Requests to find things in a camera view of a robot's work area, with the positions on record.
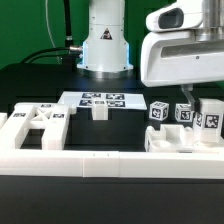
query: black cable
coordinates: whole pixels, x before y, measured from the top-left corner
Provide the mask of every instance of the black cable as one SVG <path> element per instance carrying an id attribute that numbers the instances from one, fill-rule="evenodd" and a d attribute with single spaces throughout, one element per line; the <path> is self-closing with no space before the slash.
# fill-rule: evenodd
<path id="1" fill-rule="evenodd" d="M 30 54 L 26 58 L 24 58 L 20 63 L 24 64 L 28 60 L 30 60 L 31 58 L 33 58 L 33 57 L 35 57 L 35 56 L 37 56 L 39 54 L 48 53 L 48 52 L 55 52 L 55 51 L 67 51 L 67 50 L 70 50 L 70 48 L 69 47 L 56 47 L 56 48 L 50 48 L 50 49 L 45 49 L 45 50 L 37 51 L 35 53 Z"/>
<path id="2" fill-rule="evenodd" d="M 65 34 L 66 34 L 65 46 L 69 47 L 74 44 L 71 28 L 70 0 L 64 0 L 64 10 L 65 10 Z"/>
<path id="3" fill-rule="evenodd" d="M 48 54 L 48 55 L 40 55 L 40 56 L 38 56 L 38 57 L 33 58 L 31 61 L 29 61 L 29 64 L 31 64 L 32 62 L 34 62 L 34 61 L 36 61 L 36 60 L 38 60 L 38 59 L 41 59 L 41 58 L 62 57 L 62 56 L 66 56 L 66 55 L 67 55 L 67 54 L 58 54 L 58 55 L 56 55 L 56 54 Z"/>

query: black table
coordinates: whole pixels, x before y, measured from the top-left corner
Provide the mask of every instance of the black table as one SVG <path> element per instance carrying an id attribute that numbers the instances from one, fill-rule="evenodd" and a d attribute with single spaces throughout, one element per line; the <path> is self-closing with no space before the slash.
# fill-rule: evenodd
<path id="1" fill-rule="evenodd" d="M 135 71 L 128 78 L 95 80 L 59 65 L 13 64 L 0 71 L 0 112 L 17 102 L 56 103 L 63 91 L 143 94 L 146 104 L 170 104 L 168 120 L 148 111 L 115 110 L 93 121 L 90 109 L 71 117 L 65 150 L 144 151 L 148 125 L 174 123 L 175 103 L 186 103 L 180 87 L 146 88 Z M 195 85 L 195 98 L 224 99 L 214 83 Z M 40 147 L 31 131 L 23 148 Z M 0 177 L 2 223 L 224 223 L 224 181 L 65 177 Z"/>

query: green backdrop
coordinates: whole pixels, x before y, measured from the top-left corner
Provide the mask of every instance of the green backdrop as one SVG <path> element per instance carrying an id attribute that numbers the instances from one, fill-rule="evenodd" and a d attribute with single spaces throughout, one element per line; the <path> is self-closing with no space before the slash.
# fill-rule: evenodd
<path id="1" fill-rule="evenodd" d="M 70 0 L 75 44 L 88 35 L 89 0 Z M 130 44 L 130 62 L 139 66 L 141 44 L 148 33 L 146 16 L 174 0 L 126 0 L 125 38 Z M 56 46 L 64 46 L 63 0 L 49 0 L 49 18 Z M 45 0 L 0 0 L 0 69 L 20 62 L 32 52 L 51 48 L 45 17 Z M 43 63 L 56 63 L 45 59 Z"/>

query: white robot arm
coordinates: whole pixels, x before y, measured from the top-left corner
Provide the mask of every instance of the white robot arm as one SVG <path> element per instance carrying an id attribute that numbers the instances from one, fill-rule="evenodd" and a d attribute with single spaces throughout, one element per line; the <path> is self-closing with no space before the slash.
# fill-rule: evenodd
<path id="1" fill-rule="evenodd" d="M 184 30 L 199 27 L 203 21 L 203 0 L 177 0 L 146 18 L 152 32 Z"/>

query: white cube with marker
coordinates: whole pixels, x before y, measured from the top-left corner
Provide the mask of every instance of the white cube with marker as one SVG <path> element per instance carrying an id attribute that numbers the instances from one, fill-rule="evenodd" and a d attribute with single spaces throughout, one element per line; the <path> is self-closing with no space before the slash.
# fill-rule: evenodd
<path id="1" fill-rule="evenodd" d="M 188 104 L 176 104 L 175 118 L 178 122 L 192 122 L 194 112 Z"/>
<path id="2" fill-rule="evenodd" d="M 169 104 L 156 101 L 150 104 L 149 118 L 163 121 L 168 117 Z"/>
<path id="3" fill-rule="evenodd" d="M 201 109 L 194 118 L 195 140 L 219 142 L 222 130 L 224 102 L 215 99 L 200 99 Z"/>

